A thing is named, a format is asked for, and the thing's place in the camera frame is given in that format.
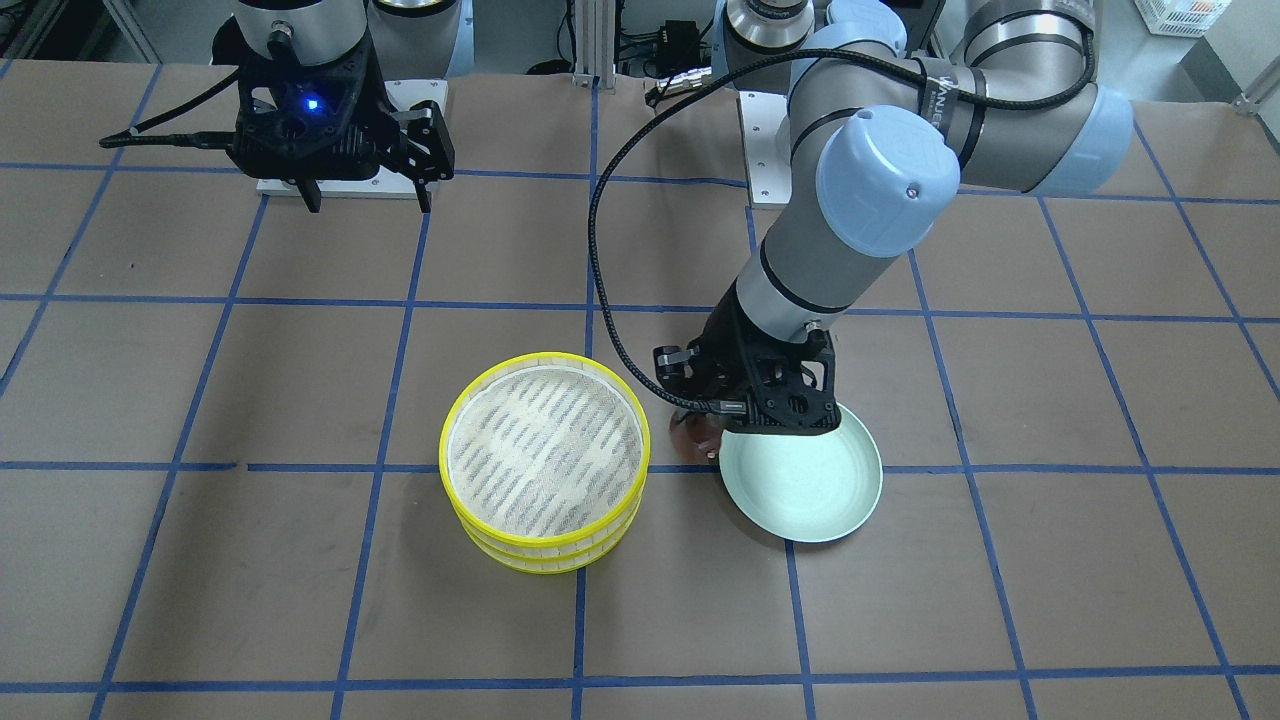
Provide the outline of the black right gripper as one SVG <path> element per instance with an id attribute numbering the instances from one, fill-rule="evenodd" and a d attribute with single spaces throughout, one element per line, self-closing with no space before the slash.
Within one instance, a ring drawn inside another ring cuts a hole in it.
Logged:
<path id="1" fill-rule="evenodd" d="M 415 106 L 425 114 L 401 129 L 369 40 L 317 67 L 288 65 L 246 49 L 237 94 L 227 155 L 253 178 L 296 182 L 308 213 L 323 208 L 319 181 L 365 181 L 387 168 L 413 182 L 426 215 L 433 182 L 454 176 L 454 146 L 439 106 Z"/>

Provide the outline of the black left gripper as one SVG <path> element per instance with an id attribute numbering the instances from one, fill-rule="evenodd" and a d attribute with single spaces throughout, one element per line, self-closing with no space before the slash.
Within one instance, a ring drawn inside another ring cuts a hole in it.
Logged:
<path id="1" fill-rule="evenodd" d="M 652 351 L 662 388 L 704 404 L 736 433 L 820 436 L 841 424 L 831 333 L 809 323 L 796 343 L 759 329 L 736 300 L 719 301 L 685 347 Z"/>

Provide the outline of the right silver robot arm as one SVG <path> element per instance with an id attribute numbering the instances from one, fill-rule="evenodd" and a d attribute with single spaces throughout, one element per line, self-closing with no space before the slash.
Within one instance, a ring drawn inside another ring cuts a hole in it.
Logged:
<path id="1" fill-rule="evenodd" d="M 227 150 L 246 176 L 296 188 L 319 211 L 324 181 L 404 177 L 422 213 L 454 174 L 440 105 L 394 104 L 364 1 L 238 1 L 239 108 Z"/>

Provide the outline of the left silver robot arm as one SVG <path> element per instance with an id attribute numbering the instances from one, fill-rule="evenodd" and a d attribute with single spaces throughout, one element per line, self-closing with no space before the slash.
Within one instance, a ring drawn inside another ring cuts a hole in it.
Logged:
<path id="1" fill-rule="evenodd" d="M 840 424 L 835 320 L 929 233 L 963 184 L 1089 193 L 1132 105 L 1097 81 L 1091 1 L 979 1 L 951 58 L 908 55 L 882 1 L 827 1 L 785 60 L 786 208 L 687 346 L 653 352 L 664 398 L 739 433 Z"/>

